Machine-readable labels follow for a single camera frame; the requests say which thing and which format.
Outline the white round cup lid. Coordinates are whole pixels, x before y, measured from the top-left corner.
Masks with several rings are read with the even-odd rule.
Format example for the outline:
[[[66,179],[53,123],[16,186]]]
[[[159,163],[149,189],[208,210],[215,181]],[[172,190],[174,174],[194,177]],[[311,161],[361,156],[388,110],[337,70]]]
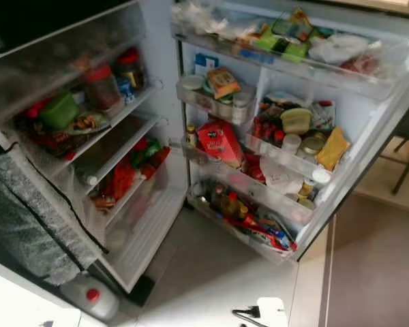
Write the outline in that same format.
[[[327,184],[332,179],[332,174],[325,168],[318,166],[311,172],[311,180],[317,184]]]

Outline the gold lid jar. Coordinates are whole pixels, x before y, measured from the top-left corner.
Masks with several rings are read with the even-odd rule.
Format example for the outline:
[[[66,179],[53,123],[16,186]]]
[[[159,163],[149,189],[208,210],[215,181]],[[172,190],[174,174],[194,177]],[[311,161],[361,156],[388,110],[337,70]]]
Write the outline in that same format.
[[[320,133],[319,131],[312,131],[302,138],[296,155],[300,157],[314,157],[323,149],[326,141],[326,134]]]

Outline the white lid glass jars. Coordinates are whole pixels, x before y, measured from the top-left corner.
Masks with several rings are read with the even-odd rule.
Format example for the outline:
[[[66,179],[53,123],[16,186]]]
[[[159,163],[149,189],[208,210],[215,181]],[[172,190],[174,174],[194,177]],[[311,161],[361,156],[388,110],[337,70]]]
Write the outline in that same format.
[[[251,91],[238,91],[217,99],[215,114],[232,124],[241,125],[246,122],[251,102]]]

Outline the green plastic container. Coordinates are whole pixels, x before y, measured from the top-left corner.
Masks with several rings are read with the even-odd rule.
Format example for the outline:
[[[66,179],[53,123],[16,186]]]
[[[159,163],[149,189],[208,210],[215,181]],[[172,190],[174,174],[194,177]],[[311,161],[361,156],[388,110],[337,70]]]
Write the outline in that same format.
[[[38,119],[43,124],[53,130],[65,129],[80,114],[80,107],[74,100],[70,91],[58,94],[53,97],[45,106],[40,109]]]

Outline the white plastic bag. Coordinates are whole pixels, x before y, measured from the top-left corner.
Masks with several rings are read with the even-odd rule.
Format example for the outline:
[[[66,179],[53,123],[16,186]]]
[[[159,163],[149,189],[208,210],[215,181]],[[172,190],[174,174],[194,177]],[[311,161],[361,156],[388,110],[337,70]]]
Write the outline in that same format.
[[[256,19],[227,18],[218,6],[223,0],[180,0],[171,6],[171,18],[188,35],[216,35],[223,40],[258,32]]]

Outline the flat red packet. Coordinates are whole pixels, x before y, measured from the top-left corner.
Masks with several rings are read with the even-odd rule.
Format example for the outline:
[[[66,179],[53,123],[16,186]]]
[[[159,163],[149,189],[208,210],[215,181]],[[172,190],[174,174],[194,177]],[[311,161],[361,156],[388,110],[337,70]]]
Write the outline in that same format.
[[[150,156],[146,162],[142,163],[141,174],[145,177],[145,180],[151,180],[169,154],[170,147],[164,146],[154,153],[154,155]]]

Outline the small red bottles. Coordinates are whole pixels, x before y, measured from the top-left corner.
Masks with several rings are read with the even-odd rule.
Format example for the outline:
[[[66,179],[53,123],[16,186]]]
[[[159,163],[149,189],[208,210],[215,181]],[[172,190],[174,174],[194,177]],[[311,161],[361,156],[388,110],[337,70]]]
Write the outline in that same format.
[[[273,146],[282,146],[286,132],[279,118],[260,116],[252,121],[252,136]]]

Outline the small brown bottle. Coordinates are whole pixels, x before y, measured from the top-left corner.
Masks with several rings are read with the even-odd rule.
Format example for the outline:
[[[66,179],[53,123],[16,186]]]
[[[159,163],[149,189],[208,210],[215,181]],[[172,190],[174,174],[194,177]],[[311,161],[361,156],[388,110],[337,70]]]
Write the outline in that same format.
[[[298,199],[314,199],[314,190],[316,190],[317,182],[312,180],[311,178],[304,178],[302,181],[300,190],[297,192]]]

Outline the beige lid container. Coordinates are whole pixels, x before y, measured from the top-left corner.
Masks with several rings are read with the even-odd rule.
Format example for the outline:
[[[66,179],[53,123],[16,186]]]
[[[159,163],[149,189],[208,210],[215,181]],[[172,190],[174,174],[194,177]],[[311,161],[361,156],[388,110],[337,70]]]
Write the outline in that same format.
[[[283,111],[280,121],[286,134],[305,134],[311,127],[312,112],[305,107],[295,107]]]

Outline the red and blue packets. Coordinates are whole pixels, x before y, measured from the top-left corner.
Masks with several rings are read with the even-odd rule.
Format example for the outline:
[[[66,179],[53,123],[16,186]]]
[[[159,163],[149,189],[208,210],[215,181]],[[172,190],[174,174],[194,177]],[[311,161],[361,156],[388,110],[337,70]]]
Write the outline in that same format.
[[[246,210],[239,217],[228,220],[233,227],[254,238],[271,249],[279,251],[296,251],[297,245],[285,228],[269,215],[255,215]]]

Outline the white fridge door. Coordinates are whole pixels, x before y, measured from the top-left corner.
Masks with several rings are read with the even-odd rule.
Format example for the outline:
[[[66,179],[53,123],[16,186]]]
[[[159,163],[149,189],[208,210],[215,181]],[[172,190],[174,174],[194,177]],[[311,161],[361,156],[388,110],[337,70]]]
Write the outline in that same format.
[[[313,208],[302,205],[296,196],[258,183],[188,144],[182,146],[187,165],[170,166],[169,177],[182,181],[185,204],[197,215],[215,222],[276,264],[298,261],[333,220],[339,206],[409,109],[409,18],[316,0],[223,0],[218,6],[227,18],[258,22],[273,22],[283,13],[301,8],[316,27],[372,37],[382,42],[383,60],[391,68],[391,78],[383,80],[358,76],[325,63],[293,63],[260,50],[240,50],[210,35],[184,34],[171,18],[170,9],[175,1],[145,0],[141,8],[147,26],[149,71],[163,79],[165,86],[158,97],[157,111],[169,121],[167,136],[171,143],[183,144],[186,125],[200,125],[207,120],[207,112],[199,109],[179,84],[180,78],[192,74],[197,52],[218,57],[220,65],[240,80],[244,90],[254,94],[246,122],[238,130],[242,147],[269,157],[305,178],[311,178],[311,172],[318,166],[253,137],[254,113],[271,93],[286,93],[305,105],[313,105],[317,100],[335,103],[335,124],[342,128],[351,146],[335,170],[330,171],[331,181],[317,184]],[[297,250],[267,249],[263,243],[230,226],[204,201],[205,186],[210,183],[221,183],[238,192],[242,199],[251,200],[257,213],[267,210],[295,241]]]

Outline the red box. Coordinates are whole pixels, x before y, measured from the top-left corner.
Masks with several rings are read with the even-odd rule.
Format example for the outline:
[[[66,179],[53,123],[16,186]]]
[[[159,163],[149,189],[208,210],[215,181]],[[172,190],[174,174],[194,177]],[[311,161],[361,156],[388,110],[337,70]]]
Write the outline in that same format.
[[[221,159],[231,168],[242,168],[244,152],[232,125],[222,119],[211,119],[196,131],[198,148],[210,156]]]

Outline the plate with food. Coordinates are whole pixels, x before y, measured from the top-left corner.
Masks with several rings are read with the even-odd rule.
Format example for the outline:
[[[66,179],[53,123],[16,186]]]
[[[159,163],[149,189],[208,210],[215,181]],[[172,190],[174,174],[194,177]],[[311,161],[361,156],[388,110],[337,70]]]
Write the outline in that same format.
[[[76,117],[62,133],[69,135],[86,135],[99,133],[108,128],[110,119],[101,112],[84,112]]]

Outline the blue and white carton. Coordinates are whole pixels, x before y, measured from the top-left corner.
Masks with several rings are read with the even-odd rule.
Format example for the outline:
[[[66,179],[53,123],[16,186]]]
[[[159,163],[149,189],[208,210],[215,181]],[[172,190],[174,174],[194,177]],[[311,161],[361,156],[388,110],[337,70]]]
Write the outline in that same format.
[[[207,74],[212,70],[219,68],[220,59],[218,57],[211,56],[210,54],[205,54],[197,52],[193,59],[193,74],[200,77],[207,77]]]

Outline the brown sauce bottles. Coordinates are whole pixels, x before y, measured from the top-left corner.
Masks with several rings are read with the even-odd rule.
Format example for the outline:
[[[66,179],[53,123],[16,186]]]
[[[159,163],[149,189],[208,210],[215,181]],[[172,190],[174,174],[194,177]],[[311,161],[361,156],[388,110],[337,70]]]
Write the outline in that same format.
[[[210,193],[210,207],[226,220],[241,221],[248,209],[239,194],[221,183],[215,183]]]

